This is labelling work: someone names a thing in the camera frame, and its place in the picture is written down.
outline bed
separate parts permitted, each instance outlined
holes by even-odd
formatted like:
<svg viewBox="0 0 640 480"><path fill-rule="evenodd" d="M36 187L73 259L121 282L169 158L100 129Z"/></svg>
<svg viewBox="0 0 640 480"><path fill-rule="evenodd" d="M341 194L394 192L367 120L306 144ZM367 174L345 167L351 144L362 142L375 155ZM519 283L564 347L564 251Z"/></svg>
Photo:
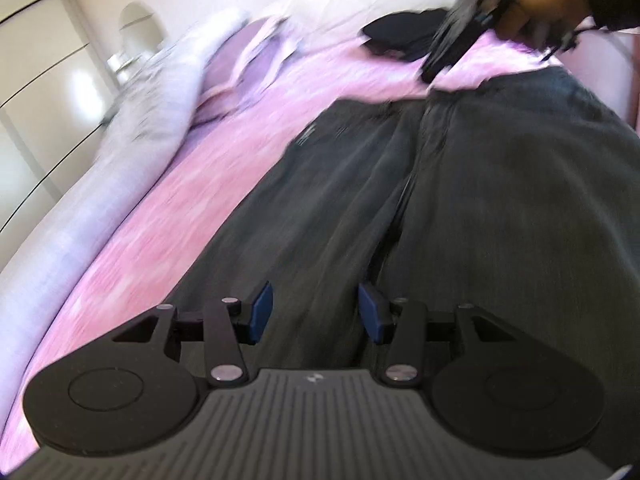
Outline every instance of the bed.
<svg viewBox="0 0 640 480"><path fill-rule="evenodd" d="M0 337L13 345L6 346L13 359L0 366L0 471L11 471L37 448L21 407L29 379L160 303L320 112L344 96L382 102L430 91L418 81L420 62L373 58L357 31L395 10L453 1L277 2L254 18L287 16L303 40L297 56L254 106L199 126L191 121L206 62L249 16L239 9L216 14L154 58L143 71L144 91L126 94L122 118L112 124L115 133L107 134L92 170L0 276ZM476 88L492 76L554 64L489 33L433 86ZM131 110L145 107L155 114L144 119L141 134Z"/></svg>

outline white cabinet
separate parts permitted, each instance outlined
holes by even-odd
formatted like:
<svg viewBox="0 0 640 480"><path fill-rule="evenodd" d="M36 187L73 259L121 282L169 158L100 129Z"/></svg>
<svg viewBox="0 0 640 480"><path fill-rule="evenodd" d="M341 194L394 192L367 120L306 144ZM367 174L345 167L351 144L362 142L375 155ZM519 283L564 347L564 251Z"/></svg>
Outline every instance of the white cabinet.
<svg viewBox="0 0 640 480"><path fill-rule="evenodd" d="M0 271L91 167L115 88L68 0L0 0Z"/></svg>

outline silver screw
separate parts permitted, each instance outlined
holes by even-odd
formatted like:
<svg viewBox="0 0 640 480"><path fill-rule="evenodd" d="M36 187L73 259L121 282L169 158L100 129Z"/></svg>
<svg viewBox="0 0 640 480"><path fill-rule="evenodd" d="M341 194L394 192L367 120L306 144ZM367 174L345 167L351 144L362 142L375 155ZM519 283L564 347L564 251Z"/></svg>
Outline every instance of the silver screw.
<svg viewBox="0 0 640 480"><path fill-rule="evenodd" d="M242 368L237 367L236 365L220 365L216 366L211 371L211 376L215 380L222 381L224 383L238 380L242 375Z"/></svg>
<svg viewBox="0 0 640 480"><path fill-rule="evenodd" d="M386 376L392 381L411 381L418 376L418 370L411 365L393 365L386 369Z"/></svg>

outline pink blanket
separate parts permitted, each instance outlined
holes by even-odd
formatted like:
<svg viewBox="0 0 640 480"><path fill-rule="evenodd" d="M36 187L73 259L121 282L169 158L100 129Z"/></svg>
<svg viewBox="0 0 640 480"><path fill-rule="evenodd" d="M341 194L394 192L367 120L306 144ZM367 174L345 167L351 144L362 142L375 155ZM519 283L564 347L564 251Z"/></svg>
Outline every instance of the pink blanket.
<svg viewBox="0 0 640 480"><path fill-rule="evenodd" d="M171 167L82 277L34 355L0 441L2 472L37 449L22 412L29 378L162 301L287 143L322 110L344 96L379 102L427 93L418 82L420 62L372 58L360 43L293 63L255 107L191 131ZM486 34L434 86L476 88L495 75L545 66L539 59Z"/></svg>

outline finger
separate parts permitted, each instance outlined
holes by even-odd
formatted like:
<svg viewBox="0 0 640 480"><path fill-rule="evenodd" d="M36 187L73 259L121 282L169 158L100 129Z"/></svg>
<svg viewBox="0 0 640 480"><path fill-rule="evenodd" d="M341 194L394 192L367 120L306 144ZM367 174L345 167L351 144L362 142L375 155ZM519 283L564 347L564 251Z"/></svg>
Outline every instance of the finger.
<svg viewBox="0 0 640 480"><path fill-rule="evenodd" d="M495 26L495 34L503 41L514 40L528 21L529 17L524 10L512 5Z"/></svg>

